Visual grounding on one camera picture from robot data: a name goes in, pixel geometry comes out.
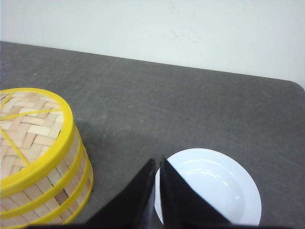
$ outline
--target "white bowl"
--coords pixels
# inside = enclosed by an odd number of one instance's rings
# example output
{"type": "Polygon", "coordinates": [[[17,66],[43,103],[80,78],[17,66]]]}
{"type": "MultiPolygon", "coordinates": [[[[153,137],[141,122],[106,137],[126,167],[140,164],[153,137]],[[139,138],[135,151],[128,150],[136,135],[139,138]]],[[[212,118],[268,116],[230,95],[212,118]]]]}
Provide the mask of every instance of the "white bowl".
{"type": "MultiPolygon", "coordinates": [[[[186,149],[167,160],[198,195],[229,221],[259,224],[262,205],[257,187],[247,171],[232,158],[211,149],[186,149]]],[[[160,169],[155,177],[154,207],[163,223],[160,169]]]]}

